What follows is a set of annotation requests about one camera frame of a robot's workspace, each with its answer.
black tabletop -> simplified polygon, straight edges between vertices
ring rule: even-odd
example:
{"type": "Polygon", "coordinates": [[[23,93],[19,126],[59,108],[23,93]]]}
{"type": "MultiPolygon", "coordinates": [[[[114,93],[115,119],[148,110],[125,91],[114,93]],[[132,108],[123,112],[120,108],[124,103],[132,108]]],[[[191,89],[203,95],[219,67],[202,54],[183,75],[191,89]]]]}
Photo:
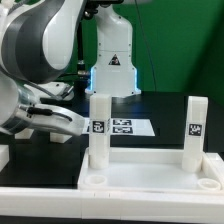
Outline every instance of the black tabletop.
{"type": "MultiPolygon", "coordinates": [[[[183,149],[188,96],[144,92],[138,101],[113,104],[112,118],[150,119],[155,137],[111,136],[112,147],[183,149]]],[[[45,103],[57,104],[55,101],[45,103]]],[[[89,101],[76,95],[61,106],[88,117],[89,101]]],[[[224,152],[224,108],[209,100],[204,151],[224,152]]],[[[0,135],[8,144],[10,162],[0,173],[0,186],[76,189],[88,135],[64,144],[50,142],[46,132],[34,131],[29,140],[0,135]]],[[[114,223],[114,221],[0,217],[0,223],[114,223]]]]}

warning label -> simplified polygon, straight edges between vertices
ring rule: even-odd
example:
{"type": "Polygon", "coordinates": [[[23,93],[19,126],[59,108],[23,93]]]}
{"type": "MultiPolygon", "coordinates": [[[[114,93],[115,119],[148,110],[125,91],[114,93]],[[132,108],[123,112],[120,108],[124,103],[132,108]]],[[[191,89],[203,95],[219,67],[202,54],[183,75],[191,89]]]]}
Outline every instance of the warning label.
{"type": "Polygon", "coordinates": [[[111,59],[109,65],[121,65],[116,54],[111,59]]]}

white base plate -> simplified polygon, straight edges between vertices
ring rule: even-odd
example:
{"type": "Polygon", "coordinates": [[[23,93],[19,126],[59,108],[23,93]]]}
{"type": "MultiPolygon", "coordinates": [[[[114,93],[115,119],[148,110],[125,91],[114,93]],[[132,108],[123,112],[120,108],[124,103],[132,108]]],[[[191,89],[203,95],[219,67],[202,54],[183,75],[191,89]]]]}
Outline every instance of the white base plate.
{"type": "Polygon", "coordinates": [[[204,154],[202,172],[189,174],[180,167],[183,151],[111,151],[104,171],[88,168],[86,152],[78,190],[0,188],[0,215],[223,224],[224,163],[218,154],[204,154]],[[204,177],[222,189],[198,189],[204,177]]]}

green backdrop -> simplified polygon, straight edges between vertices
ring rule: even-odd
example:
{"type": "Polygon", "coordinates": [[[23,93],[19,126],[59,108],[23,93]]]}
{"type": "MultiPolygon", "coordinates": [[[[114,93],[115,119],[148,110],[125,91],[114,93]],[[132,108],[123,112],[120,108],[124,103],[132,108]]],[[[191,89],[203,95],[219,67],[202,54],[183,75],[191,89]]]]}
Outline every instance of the green backdrop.
{"type": "MultiPolygon", "coordinates": [[[[224,0],[154,0],[139,6],[150,44],[157,89],[203,94],[224,105],[224,0]]],[[[134,27],[138,85],[154,91],[152,70],[134,5],[115,11],[134,27]]],[[[96,61],[96,24],[83,21],[87,68],[96,61]]],[[[76,72],[76,46],[68,72],[76,72]]]]}

white pillar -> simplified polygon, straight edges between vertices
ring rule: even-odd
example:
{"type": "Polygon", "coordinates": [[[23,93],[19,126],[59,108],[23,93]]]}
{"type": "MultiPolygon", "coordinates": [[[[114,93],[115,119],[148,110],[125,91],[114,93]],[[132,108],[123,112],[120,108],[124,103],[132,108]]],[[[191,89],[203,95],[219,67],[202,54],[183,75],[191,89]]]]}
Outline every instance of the white pillar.
{"type": "Polygon", "coordinates": [[[199,172],[202,165],[208,98],[189,97],[182,168],[199,172]]]}
{"type": "Polygon", "coordinates": [[[109,166],[111,96],[94,94],[90,97],[89,161],[93,169],[109,166]]]}

